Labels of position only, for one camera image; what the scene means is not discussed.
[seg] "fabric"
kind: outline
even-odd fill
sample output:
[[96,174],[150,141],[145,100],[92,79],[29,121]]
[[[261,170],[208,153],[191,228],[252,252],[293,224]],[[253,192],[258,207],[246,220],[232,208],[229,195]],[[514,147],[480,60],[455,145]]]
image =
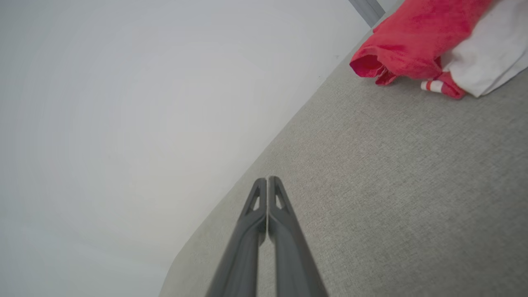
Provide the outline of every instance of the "fabric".
[[442,56],[456,83],[447,84],[485,95],[528,67],[527,52],[528,0],[496,1],[471,36]]
[[398,76],[437,78],[440,56],[468,38],[491,0],[406,0],[352,57],[360,77],[388,85]]
[[[204,296],[253,181],[279,176],[330,296],[528,292],[528,70],[486,100],[379,88],[341,63],[174,259]],[[258,296],[276,296],[274,245]]]

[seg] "red cloth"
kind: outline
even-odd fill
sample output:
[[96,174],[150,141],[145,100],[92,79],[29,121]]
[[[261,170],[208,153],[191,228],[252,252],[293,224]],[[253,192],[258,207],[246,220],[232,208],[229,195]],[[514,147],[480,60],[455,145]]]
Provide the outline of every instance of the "red cloth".
[[[440,56],[471,35],[491,2],[406,0],[374,29],[352,57],[350,66],[361,77],[378,77],[378,85],[388,85],[398,76],[442,79]],[[450,81],[452,87],[458,88]],[[457,96],[461,98],[465,93],[462,92]]]

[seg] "gray upholstery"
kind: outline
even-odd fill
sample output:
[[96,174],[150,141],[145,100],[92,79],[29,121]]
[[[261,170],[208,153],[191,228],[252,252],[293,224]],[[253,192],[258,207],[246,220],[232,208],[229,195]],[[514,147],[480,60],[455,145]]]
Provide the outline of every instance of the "gray upholstery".
[[[177,255],[160,296],[203,296],[259,177],[281,177],[331,296],[528,294],[528,71],[461,101],[349,57]],[[259,296],[275,296],[274,246]]]

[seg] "red and white object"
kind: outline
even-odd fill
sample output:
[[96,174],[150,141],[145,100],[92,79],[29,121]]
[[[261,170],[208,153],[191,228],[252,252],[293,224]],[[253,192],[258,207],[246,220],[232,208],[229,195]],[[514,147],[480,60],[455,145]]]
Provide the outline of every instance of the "red and white object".
[[438,78],[440,56],[471,35],[491,1],[406,0],[374,29],[350,66],[361,77],[377,77],[378,85],[398,76]]
[[450,95],[458,86],[479,97],[506,83],[528,67],[528,0],[494,1],[471,36],[441,59],[452,81],[443,74],[422,89]]

